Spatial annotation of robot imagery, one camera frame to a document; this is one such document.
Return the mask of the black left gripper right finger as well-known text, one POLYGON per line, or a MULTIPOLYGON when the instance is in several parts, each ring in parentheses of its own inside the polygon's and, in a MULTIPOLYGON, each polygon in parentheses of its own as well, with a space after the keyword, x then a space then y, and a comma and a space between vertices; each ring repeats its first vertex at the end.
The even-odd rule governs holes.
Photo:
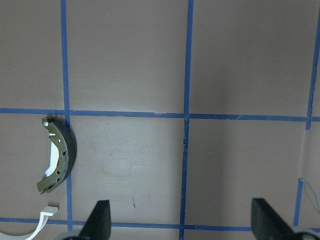
POLYGON ((295 234, 264 198, 251 200, 251 231, 256 240, 288 240, 295 234))

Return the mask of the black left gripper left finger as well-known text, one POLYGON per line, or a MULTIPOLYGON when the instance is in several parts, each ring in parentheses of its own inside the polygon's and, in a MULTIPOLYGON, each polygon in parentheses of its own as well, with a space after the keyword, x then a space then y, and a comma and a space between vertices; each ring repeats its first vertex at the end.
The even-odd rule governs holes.
POLYGON ((111 236, 111 206, 109 200, 99 200, 78 235, 79 240, 109 240, 111 236))

